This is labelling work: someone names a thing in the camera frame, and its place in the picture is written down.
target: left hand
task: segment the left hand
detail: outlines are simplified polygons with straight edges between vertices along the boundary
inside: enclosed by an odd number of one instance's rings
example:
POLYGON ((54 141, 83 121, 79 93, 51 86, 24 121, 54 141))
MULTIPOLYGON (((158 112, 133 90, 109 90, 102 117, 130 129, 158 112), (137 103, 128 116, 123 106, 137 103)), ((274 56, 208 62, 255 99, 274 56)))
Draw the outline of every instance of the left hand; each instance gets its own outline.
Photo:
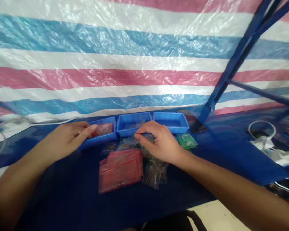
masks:
POLYGON ((86 121, 62 124, 38 143, 29 153, 52 164, 74 152, 98 128, 86 121))

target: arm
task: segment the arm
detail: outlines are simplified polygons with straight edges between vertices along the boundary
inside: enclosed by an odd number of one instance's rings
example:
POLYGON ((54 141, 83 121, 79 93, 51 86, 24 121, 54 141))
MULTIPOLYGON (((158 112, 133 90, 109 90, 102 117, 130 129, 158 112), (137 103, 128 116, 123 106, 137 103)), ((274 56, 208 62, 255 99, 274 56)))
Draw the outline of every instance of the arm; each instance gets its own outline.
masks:
POLYGON ((156 158, 201 183, 251 230, 289 230, 289 204, 273 193, 184 150, 167 127, 150 121, 134 135, 156 158), (155 136, 154 143, 141 133, 155 136))
POLYGON ((97 128, 87 122, 58 126, 0 178, 0 227, 13 230, 38 180, 54 162, 75 151, 97 128))

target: forearm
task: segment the forearm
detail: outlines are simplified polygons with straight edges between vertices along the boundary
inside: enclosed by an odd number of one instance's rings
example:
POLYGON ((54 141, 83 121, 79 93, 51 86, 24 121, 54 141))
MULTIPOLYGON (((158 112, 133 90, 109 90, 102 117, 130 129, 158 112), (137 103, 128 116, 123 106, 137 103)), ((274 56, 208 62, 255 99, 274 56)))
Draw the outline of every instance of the forearm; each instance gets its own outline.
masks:
POLYGON ((50 162, 29 152, 0 178, 0 227, 12 230, 50 162))
POLYGON ((175 163, 251 230, 289 230, 289 204, 222 167, 183 151, 175 163))

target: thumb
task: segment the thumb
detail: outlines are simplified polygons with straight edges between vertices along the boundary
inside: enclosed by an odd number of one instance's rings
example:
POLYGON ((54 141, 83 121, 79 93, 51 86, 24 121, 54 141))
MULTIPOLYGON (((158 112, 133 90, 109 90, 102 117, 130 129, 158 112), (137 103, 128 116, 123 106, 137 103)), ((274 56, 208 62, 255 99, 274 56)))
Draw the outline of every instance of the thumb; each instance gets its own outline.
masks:
POLYGON ((78 136, 76 136, 73 140, 70 141, 70 144, 76 148, 78 148, 85 139, 88 138, 98 128, 98 125, 94 124, 90 127, 87 127, 85 130, 83 130, 78 136))
POLYGON ((149 153, 154 153, 157 148, 156 144, 153 144, 151 141, 149 141, 147 138, 140 134, 134 134, 134 137, 136 140, 139 141, 142 146, 144 146, 149 151, 149 153))

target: blue bin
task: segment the blue bin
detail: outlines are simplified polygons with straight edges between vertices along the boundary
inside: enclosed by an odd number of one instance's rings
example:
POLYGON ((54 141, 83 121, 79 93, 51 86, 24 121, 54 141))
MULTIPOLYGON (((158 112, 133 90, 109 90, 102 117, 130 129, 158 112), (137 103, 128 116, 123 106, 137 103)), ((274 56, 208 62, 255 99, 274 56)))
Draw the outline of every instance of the blue bin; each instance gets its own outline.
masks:
POLYGON ((184 134, 189 129, 183 113, 154 112, 153 120, 167 126, 172 134, 184 134))
POLYGON ((133 136, 138 128, 133 128, 137 123, 145 120, 152 120, 150 112, 141 112, 133 114, 123 114, 119 116, 117 124, 117 133, 120 137, 133 136))
POLYGON ((94 124, 105 124, 105 123, 111 123, 113 122, 113 132, 109 133, 109 134, 105 134, 105 135, 101 135, 101 136, 97 136, 97 137, 93 137, 90 139, 86 139, 83 144, 79 147, 79 149, 86 149, 89 148, 91 146, 95 146, 98 144, 102 144, 102 143, 107 143, 110 141, 114 141, 118 139, 117 133, 116 133, 116 119, 115 117, 109 117, 106 119, 101 119, 101 120, 95 120, 95 121, 91 121, 88 122, 90 125, 94 125, 94 124))

